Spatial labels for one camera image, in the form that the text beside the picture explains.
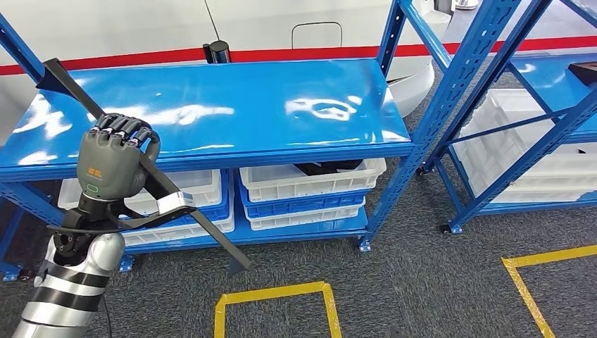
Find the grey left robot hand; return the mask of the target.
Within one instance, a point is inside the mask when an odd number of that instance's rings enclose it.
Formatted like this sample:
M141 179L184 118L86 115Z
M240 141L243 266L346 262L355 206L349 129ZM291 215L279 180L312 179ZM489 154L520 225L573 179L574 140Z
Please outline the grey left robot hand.
M119 113L102 115L80 144L77 179L82 193L99 201L138 194L147 178L140 158L155 161L160 149L160 137L147 122Z

